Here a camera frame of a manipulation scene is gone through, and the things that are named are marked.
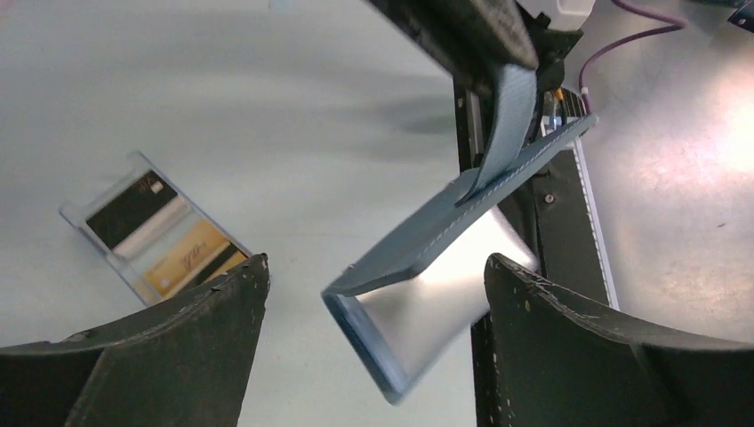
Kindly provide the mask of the blue leather card holder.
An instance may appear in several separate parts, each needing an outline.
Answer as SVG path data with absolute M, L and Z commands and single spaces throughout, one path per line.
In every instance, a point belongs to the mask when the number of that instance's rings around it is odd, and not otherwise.
M 325 306 L 383 397 L 396 405 L 463 330 L 489 309 L 484 270 L 493 253 L 539 263 L 498 204 L 597 120 L 579 117 L 525 140 L 536 75 L 493 68 L 495 113 L 482 165 L 461 173 L 323 290 Z

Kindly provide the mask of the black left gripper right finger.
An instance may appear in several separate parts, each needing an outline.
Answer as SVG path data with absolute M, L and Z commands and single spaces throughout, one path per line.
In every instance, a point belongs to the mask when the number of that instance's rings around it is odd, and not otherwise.
M 751 344 L 632 317 L 502 254 L 485 290 L 504 425 L 752 425 Z

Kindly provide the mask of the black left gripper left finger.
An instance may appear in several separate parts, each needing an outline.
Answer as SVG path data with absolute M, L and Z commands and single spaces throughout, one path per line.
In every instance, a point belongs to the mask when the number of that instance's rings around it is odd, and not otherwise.
M 269 289 L 256 254 L 63 341 L 2 348 L 2 425 L 237 425 Z

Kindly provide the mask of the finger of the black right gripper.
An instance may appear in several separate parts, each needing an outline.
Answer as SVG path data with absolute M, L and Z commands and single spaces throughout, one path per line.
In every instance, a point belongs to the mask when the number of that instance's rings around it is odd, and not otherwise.
M 370 0 L 461 86 L 494 92 L 493 65 L 539 67 L 517 3 L 511 0 Z

